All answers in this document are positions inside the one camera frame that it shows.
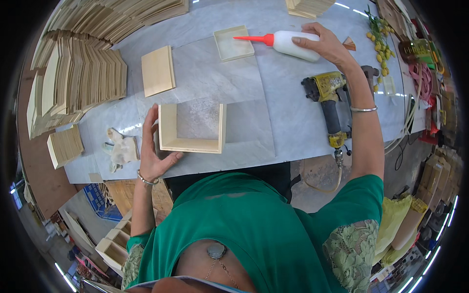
woman's left hand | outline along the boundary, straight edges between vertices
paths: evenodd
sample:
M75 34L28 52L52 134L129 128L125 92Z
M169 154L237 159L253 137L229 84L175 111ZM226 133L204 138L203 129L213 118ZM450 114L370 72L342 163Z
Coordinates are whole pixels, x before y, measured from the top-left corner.
M182 152L173 152L163 160L160 160L156 155L155 142L153 135L158 129L158 124L155 124L158 119L158 105L154 104L148 110L143 125L142 135L142 149L140 151L140 175L143 179L153 182L155 179L161 177L171 166L177 163L182 158Z

lace sleeve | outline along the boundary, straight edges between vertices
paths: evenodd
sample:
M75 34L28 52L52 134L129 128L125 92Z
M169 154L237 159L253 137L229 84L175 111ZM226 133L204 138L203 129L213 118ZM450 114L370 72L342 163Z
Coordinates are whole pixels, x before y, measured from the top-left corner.
M124 273L122 277L122 290L125 290L131 282L137 279L144 249L145 246L142 243L134 244L130 248L129 257L122 268L122 272Z
M336 228L323 243L325 257L347 291L367 291L377 236L378 222L365 220Z

yellow nail gun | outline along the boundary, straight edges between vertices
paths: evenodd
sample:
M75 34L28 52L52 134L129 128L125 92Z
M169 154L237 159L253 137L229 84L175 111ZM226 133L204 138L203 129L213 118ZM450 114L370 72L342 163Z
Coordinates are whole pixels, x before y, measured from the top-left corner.
M351 131L343 132L341 130L335 104L337 101L347 99L350 106L347 80L342 73L334 71L307 77L303 79L301 84L306 91L307 98L314 102L321 103L328 132L329 145L335 148L335 162L341 169L343 165L343 155L340 147L344 145L347 138L351 137Z

woman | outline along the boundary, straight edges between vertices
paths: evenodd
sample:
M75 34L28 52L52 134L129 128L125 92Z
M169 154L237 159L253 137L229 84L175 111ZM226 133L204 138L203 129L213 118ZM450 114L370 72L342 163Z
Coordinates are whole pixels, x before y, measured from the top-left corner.
M257 177L216 173L182 191L155 228L152 185L145 181L154 182L182 153L156 156L154 105L143 125L142 180L135 186L122 284L128 292L367 290L383 200L384 148L376 106L363 71L337 37L319 23L302 28L320 40L292 42L335 64L348 81L356 108L350 181L330 203L307 214Z

blue sign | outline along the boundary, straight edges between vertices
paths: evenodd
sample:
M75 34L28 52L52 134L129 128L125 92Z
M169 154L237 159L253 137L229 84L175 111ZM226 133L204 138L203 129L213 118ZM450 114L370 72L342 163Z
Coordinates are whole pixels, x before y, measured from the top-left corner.
M97 183L88 184L83 188L83 191L98 217L115 222L122 220L122 215L116 205L111 205L108 201L106 207L106 198L99 189L99 185Z

